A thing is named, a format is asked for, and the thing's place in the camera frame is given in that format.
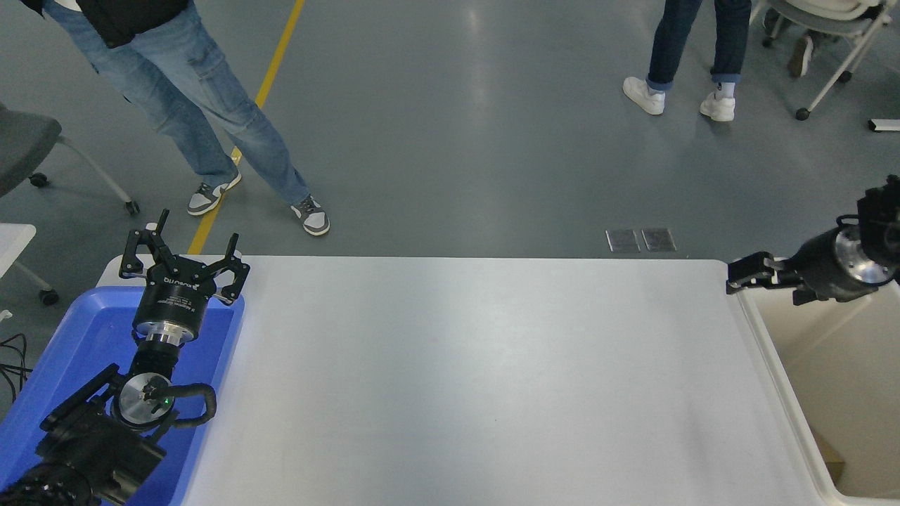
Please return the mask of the left gripper black drum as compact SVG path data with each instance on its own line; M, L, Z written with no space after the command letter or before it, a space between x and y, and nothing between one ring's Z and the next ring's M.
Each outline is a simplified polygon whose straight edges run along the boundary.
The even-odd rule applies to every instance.
M141 296L132 326L149 331L157 324L169 323L186 331L199 331L209 300L213 281L180 280L168 273L154 273Z

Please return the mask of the right gripper black drum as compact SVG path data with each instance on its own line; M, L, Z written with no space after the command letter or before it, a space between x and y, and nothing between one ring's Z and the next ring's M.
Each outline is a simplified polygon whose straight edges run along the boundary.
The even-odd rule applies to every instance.
M802 277L802 285L827 291L830 300L849 302L870 294L870 286L853 278L837 256L839 239L846 239L848 228L833 228L808 240L790 257L790 265Z

